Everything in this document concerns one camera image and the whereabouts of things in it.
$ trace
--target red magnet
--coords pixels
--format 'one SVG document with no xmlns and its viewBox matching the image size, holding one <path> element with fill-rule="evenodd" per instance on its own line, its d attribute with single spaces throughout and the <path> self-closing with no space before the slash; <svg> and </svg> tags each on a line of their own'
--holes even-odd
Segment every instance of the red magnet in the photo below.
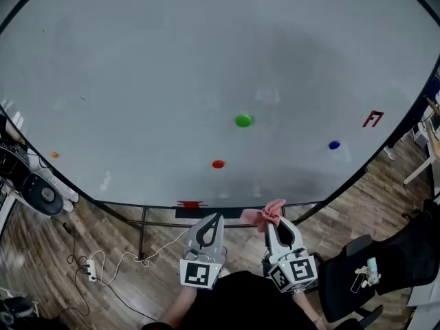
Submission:
<svg viewBox="0 0 440 330">
<path fill-rule="evenodd" d="M 223 168 L 225 166 L 225 162 L 223 160 L 214 160 L 212 162 L 213 168 Z"/>
</svg>

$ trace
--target green magnet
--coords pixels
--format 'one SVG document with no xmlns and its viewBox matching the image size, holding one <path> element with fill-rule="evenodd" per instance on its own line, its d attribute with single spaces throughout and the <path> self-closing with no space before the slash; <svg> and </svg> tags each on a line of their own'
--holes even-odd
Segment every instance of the green magnet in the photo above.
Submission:
<svg viewBox="0 0 440 330">
<path fill-rule="evenodd" d="M 252 124 L 253 120 L 252 120 L 252 116 L 250 115 L 238 115 L 235 118 L 235 124 L 238 127 L 249 127 Z"/>
</svg>

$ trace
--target power strip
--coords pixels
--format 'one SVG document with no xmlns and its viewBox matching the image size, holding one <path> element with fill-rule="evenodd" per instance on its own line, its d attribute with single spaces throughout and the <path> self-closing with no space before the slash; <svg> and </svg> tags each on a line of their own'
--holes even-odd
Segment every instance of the power strip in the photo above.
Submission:
<svg viewBox="0 0 440 330">
<path fill-rule="evenodd" d="M 87 272 L 90 273 L 89 275 L 89 281 L 95 283 L 96 282 L 96 268 L 95 268 L 95 261 L 93 260 L 87 260 L 87 264 L 89 267 L 87 268 Z"/>
</svg>

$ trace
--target blue magnet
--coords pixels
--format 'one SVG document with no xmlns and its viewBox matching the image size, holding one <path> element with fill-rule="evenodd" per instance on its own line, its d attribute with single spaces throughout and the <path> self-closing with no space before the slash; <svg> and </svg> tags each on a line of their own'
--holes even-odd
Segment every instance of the blue magnet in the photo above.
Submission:
<svg viewBox="0 0 440 330">
<path fill-rule="evenodd" d="M 337 140 L 333 141 L 329 144 L 329 148 L 334 151 L 335 149 L 338 149 L 341 143 L 339 143 Z"/>
</svg>

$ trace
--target pink fabric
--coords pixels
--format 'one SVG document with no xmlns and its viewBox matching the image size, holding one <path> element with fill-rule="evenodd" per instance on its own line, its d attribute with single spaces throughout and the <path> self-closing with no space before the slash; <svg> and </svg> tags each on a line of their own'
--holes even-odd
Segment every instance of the pink fabric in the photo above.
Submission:
<svg viewBox="0 0 440 330">
<path fill-rule="evenodd" d="M 264 232 L 266 221 L 271 221 L 278 226 L 280 224 L 281 208 L 285 202 L 285 199 L 275 199 L 268 203 L 263 210 L 245 209 L 241 213 L 240 222 L 257 225 L 258 232 Z"/>
</svg>

